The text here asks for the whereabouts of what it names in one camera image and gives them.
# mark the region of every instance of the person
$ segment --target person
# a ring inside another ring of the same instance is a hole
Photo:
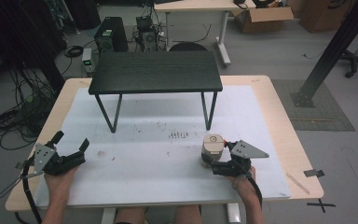
[[[61,224],[65,207],[69,200],[70,188],[78,167],[70,170],[64,175],[45,174],[48,185],[49,204],[42,224]],[[252,167],[252,174],[255,179],[255,168]],[[255,188],[246,178],[235,178],[227,176],[233,188],[239,193],[246,210],[247,224],[264,223],[261,205],[258,201]],[[198,205],[182,205],[175,210],[173,224],[200,224],[202,223]],[[143,207],[125,207],[117,212],[115,224],[144,224],[145,209]]]

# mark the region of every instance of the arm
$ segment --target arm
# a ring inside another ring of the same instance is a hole
[[[42,224],[62,223],[65,207],[69,200],[69,191],[77,168],[78,167],[58,176],[45,174],[46,183],[48,185],[49,203],[48,211]]]
[[[253,177],[255,179],[255,168],[252,167]],[[261,211],[260,202],[258,201],[255,188],[246,178],[228,177],[228,179],[235,185],[238,194],[240,195],[246,209],[246,223],[247,224],[262,224],[264,223],[263,213]]]

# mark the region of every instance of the small black table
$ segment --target small black table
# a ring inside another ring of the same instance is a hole
[[[200,92],[206,129],[211,129],[217,92],[223,85],[213,53],[210,51],[104,52],[89,86],[95,95],[112,133],[123,94]],[[213,92],[210,116],[204,93]],[[101,101],[101,94],[118,94],[115,122],[112,126]]]

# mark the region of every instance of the white desk leg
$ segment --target white desk leg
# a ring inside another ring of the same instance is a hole
[[[222,55],[224,65],[231,65],[231,61],[228,58],[227,50],[225,47],[225,34],[228,19],[228,11],[223,12],[222,24],[220,26],[220,36],[216,38],[217,47],[219,48],[220,54]]]
[[[240,223],[241,224],[241,215],[240,215],[240,208],[237,203],[228,203],[227,206],[227,216],[228,216],[228,223]]]
[[[165,25],[167,26],[167,43],[165,43],[165,49],[167,51],[170,51],[170,48],[172,47],[172,40],[170,39],[170,20],[168,19],[170,17],[170,14],[171,12],[165,12]]]
[[[101,224],[112,224],[115,221],[116,208],[104,208]]]

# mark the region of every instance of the desk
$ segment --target desk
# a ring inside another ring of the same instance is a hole
[[[217,92],[223,89],[219,71],[210,51],[129,53],[105,52],[89,86],[112,133],[116,131],[122,95],[132,93],[200,92],[206,129],[210,130]],[[208,118],[204,93],[213,92]],[[118,94],[112,126],[100,94]]]
[[[248,85],[253,88],[292,193],[290,200],[321,198],[324,191],[318,178],[306,177],[303,173],[311,170],[312,166],[269,78],[266,76],[229,76],[221,77],[221,80],[224,85]],[[61,129],[77,90],[88,87],[90,83],[91,78],[72,78],[66,81],[37,142],[47,142]],[[30,190],[34,193],[39,183],[39,176],[31,178],[29,183]],[[6,209],[8,211],[30,210],[22,185],[18,185],[10,193]]]
[[[253,1],[246,1],[248,8],[255,8]],[[228,57],[225,47],[225,34],[228,19],[228,12],[231,10],[238,10],[233,0],[183,0],[178,2],[164,3],[155,5],[155,10],[165,12],[166,25],[167,25],[167,49],[170,44],[170,19],[171,12],[185,12],[185,11],[222,11],[222,20],[220,26],[220,35],[216,38],[217,47],[219,48],[224,65],[230,65],[231,61]]]

